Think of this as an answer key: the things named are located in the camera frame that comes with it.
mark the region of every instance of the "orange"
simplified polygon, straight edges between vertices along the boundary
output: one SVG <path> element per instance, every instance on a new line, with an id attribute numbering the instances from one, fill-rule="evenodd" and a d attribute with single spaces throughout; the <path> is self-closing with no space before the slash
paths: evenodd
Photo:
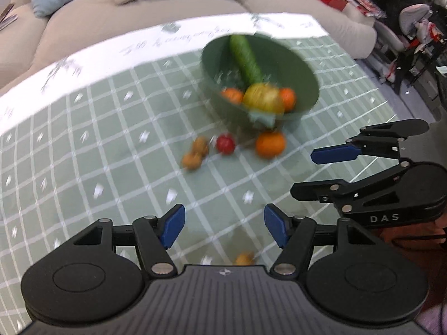
<path id="1" fill-rule="evenodd" d="M 279 95 L 281 96 L 282 103 L 284 104 L 285 112 L 290 112 L 294 109 L 296 104 L 296 94 L 291 88 L 281 88 L 279 90 Z"/>
<path id="2" fill-rule="evenodd" d="M 244 94 L 236 88 L 226 88 L 222 91 L 222 95 L 233 104 L 241 104 Z"/>
<path id="3" fill-rule="evenodd" d="M 272 159 L 284 151 L 286 144 L 281 132 L 264 132 L 256 140 L 256 153 L 263 159 Z"/>
<path id="4" fill-rule="evenodd" d="M 253 266 L 254 262 L 254 253 L 253 252 L 244 252 L 237 256 L 236 260 L 233 263 L 235 266 Z"/>

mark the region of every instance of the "white tablecloth border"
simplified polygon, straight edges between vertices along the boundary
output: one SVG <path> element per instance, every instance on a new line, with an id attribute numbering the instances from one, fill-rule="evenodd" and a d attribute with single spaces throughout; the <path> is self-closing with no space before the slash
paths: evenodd
<path id="1" fill-rule="evenodd" d="M 180 20 L 129 32 L 51 64 L 0 97 L 0 135 L 59 98 L 144 62 L 202 49 L 231 33 L 263 33 L 277 39 L 323 37 L 310 15 L 231 14 Z"/>

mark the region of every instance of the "small potato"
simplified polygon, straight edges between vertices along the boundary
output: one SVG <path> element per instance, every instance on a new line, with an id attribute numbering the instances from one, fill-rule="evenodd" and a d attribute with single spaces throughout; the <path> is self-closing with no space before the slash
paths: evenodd
<path id="1" fill-rule="evenodd" d="M 253 252 L 244 252 L 237 256 L 234 261 L 235 266 L 253 266 L 254 262 L 254 253 Z"/>
<path id="2" fill-rule="evenodd" d="M 203 136 L 197 137 L 193 142 L 191 150 L 192 152 L 200 154 L 202 157 L 207 157 L 210 153 L 208 139 Z"/>
<path id="3" fill-rule="evenodd" d="M 182 166 L 188 170 L 197 170 L 202 165 L 202 156 L 188 152 L 182 159 Z"/>

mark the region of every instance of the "metal screw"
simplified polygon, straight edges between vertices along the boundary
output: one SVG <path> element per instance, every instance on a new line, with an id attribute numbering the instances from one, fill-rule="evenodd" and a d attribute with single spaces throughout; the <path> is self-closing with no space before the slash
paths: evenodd
<path id="1" fill-rule="evenodd" d="M 301 221 L 302 221 L 304 218 L 305 218 L 305 217 L 302 217 L 302 216 L 299 216 L 299 215 L 294 215 L 294 216 L 292 217 L 293 224 L 295 224 L 295 225 L 299 225 L 299 223 L 301 223 Z"/>
<path id="2" fill-rule="evenodd" d="M 144 219 L 149 220 L 151 227 L 155 228 L 157 226 L 158 218 L 155 215 L 146 215 Z"/>
<path id="3" fill-rule="evenodd" d="M 161 262 L 154 264 L 151 270 L 157 275 L 167 275 L 174 270 L 174 267 L 169 263 Z"/>
<path id="4" fill-rule="evenodd" d="M 349 213 L 352 210 L 352 205 L 346 204 L 341 208 L 343 213 Z"/>
<path id="5" fill-rule="evenodd" d="M 296 271 L 296 267 L 290 263 L 280 263 L 274 268 L 274 271 L 282 276 L 288 276 Z"/>

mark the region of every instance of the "gray sofa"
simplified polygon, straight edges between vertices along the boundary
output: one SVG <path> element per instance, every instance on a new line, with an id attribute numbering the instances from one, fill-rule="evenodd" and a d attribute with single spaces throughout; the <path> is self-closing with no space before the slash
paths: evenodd
<path id="1" fill-rule="evenodd" d="M 12 0 L 19 19 L 0 32 L 0 95 L 49 64 L 130 31 L 197 16 L 290 12 L 312 15 L 354 59 L 372 51 L 376 32 L 353 6 L 343 12 L 319 0 L 73 0 L 50 19 L 30 0 Z"/>

